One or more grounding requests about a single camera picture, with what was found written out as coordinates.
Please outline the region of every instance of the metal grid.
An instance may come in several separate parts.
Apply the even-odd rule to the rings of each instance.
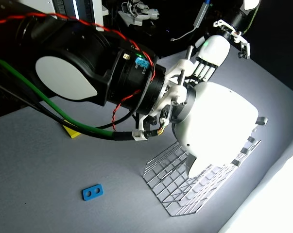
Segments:
[[[251,144],[248,153],[240,153],[236,160],[242,163],[259,143]],[[144,180],[171,216],[197,213],[237,169],[234,164],[209,165],[199,176],[190,179],[185,171],[187,155],[175,142],[149,161],[143,173]]]

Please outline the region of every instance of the blue block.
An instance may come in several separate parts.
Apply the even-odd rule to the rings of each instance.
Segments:
[[[103,195],[103,187],[101,184],[97,184],[90,188],[86,188],[83,190],[83,198],[84,200],[91,200]]]

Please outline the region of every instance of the wire basket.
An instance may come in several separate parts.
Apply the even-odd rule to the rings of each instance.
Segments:
[[[259,145],[260,141],[250,139],[249,147],[243,148],[233,163],[209,165],[194,178],[188,178],[185,171],[188,152],[175,142],[146,164],[143,178],[170,216],[197,213]]]

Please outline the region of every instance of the robotic arm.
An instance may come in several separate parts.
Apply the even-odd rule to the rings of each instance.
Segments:
[[[230,163],[238,154],[255,128],[258,111],[237,93],[208,82],[227,57],[231,38],[247,52],[248,44],[234,23],[215,22],[219,33],[202,44],[196,62],[190,61],[194,54],[189,46],[186,57],[166,72],[151,50],[121,33],[107,28],[102,33],[89,23],[57,17],[65,20],[0,0],[0,72],[8,76],[6,83],[12,82],[32,101],[33,92],[39,94],[51,107],[42,92],[101,106],[109,101],[129,109],[123,119],[141,115],[132,132],[109,132],[103,129],[121,121],[94,128],[57,111],[72,125],[61,124],[94,137],[147,140],[172,123],[175,137],[192,155],[187,161],[190,177],[199,175],[207,163]],[[175,75],[177,83],[171,81]],[[35,106],[43,111],[37,101]],[[145,119],[158,115],[159,128],[145,130]]]

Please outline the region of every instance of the white light strip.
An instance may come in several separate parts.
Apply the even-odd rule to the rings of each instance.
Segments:
[[[79,19],[76,0],[73,0],[73,6],[74,6],[75,17],[76,17],[77,19]]]

